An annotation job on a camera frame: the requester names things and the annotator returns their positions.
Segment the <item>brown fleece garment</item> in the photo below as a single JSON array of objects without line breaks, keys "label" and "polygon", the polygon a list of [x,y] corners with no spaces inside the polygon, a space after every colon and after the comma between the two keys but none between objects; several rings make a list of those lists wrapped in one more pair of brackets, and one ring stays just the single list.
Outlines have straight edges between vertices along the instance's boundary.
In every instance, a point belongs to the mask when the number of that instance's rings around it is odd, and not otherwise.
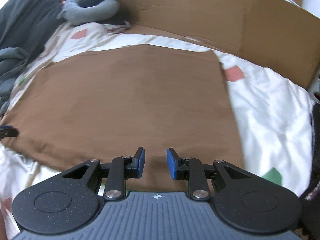
[{"label": "brown fleece garment", "polygon": [[183,191],[166,162],[182,157],[244,166],[221,63],[212,51],[151,45],[89,51],[40,70],[4,125],[19,135],[9,149],[59,171],[88,159],[146,152],[137,191]]}]

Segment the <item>grey-blue crumpled garment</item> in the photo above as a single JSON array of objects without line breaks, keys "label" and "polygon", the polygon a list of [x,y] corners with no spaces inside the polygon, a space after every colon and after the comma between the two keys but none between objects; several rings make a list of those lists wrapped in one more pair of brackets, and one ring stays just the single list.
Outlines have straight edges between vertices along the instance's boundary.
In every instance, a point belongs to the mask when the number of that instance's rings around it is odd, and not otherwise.
[{"label": "grey-blue crumpled garment", "polygon": [[27,65],[29,54],[20,47],[1,49],[1,115],[9,107],[15,80]]}]

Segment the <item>white bear print bedsheet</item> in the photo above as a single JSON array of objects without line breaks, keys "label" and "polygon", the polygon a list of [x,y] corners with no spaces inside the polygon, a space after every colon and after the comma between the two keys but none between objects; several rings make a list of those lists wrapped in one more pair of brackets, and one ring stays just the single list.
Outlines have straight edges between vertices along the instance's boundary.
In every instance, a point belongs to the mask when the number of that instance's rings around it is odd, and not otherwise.
[{"label": "white bear print bedsheet", "polygon": [[[15,81],[10,105],[15,106],[36,74],[52,63],[89,51],[151,45],[205,52],[212,50],[222,66],[238,128],[244,166],[241,168],[281,185],[300,196],[308,188],[312,170],[311,123],[313,100],[308,92],[270,68],[180,38],[120,34],[113,26],[64,23],[47,41],[44,51]],[[59,170],[9,149],[1,142],[1,239],[20,230],[12,215],[14,198],[24,189],[57,175]]]}]

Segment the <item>grey neck pillow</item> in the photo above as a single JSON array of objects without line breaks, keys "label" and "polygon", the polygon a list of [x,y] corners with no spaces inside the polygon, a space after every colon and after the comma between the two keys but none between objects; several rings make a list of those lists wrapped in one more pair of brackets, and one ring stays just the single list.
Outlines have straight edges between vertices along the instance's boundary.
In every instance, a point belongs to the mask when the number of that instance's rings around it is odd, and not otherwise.
[{"label": "grey neck pillow", "polygon": [[63,18],[71,25],[108,20],[116,15],[120,8],[116,0],[66,0],[57,18]]}]

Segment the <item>black cloth under pillow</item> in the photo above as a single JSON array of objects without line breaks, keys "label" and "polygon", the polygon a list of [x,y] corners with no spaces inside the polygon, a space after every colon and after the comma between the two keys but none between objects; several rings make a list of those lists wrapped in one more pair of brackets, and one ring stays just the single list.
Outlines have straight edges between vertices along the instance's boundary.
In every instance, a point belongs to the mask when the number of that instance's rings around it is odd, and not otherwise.
[{"label": "black cloth under pillow", "polygon": [[105,24],[110,25],[131,25],[129,22],[130,18],[127,14],[119,12],[113,17],[105,21]]}]

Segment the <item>brown cardboard box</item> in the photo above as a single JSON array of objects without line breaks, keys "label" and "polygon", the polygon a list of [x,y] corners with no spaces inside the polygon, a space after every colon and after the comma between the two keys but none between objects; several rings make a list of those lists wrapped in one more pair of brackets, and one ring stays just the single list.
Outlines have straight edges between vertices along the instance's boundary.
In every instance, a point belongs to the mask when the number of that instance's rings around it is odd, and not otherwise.
[{"label": "brown cardboard box", "polygon": [[285,0],[116,0],[131,32],[180,38],[268,67],[303,88],[319,68],[319,18]]}]

